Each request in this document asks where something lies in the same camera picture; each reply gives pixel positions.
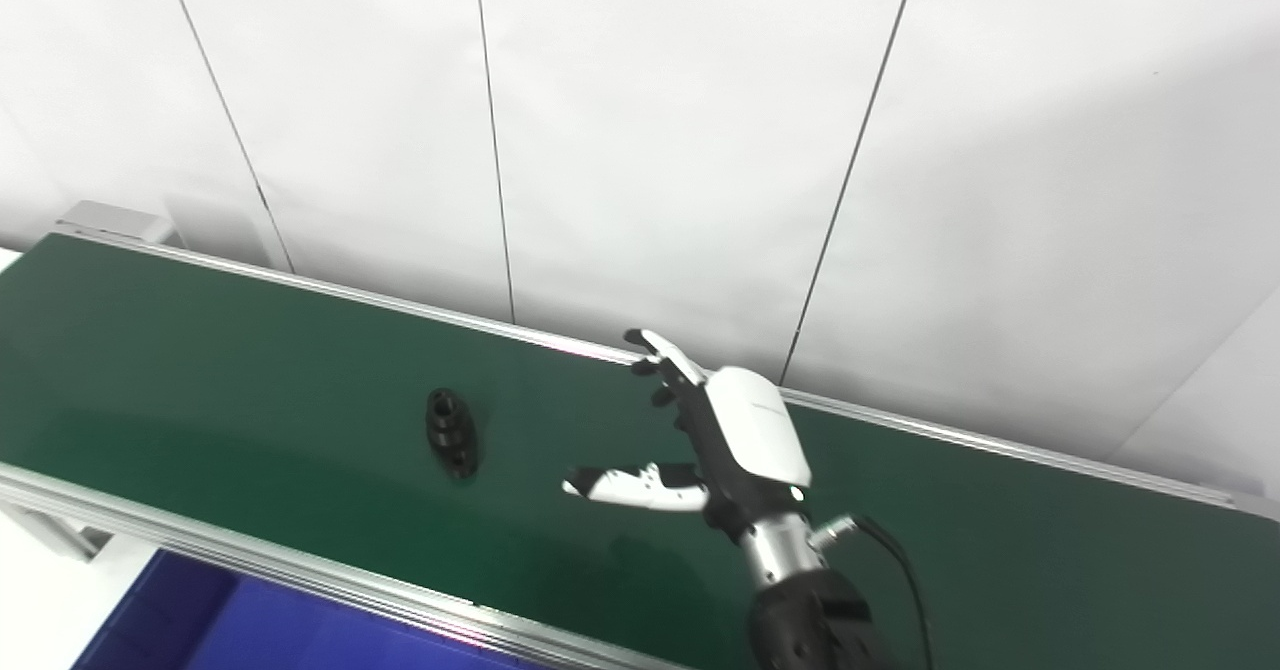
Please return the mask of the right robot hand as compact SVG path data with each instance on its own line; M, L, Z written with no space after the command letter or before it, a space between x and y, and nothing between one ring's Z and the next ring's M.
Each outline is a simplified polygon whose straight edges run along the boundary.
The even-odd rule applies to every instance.
M803 506L812 469L772 380L742 366L707 370L650 329L632 328L623 337L645 348L631 370L660 378L652 404L675 405L675 427L695 459L572 468L561 483L564 493L598 503L699 512L731 541L768 518L812 520Z

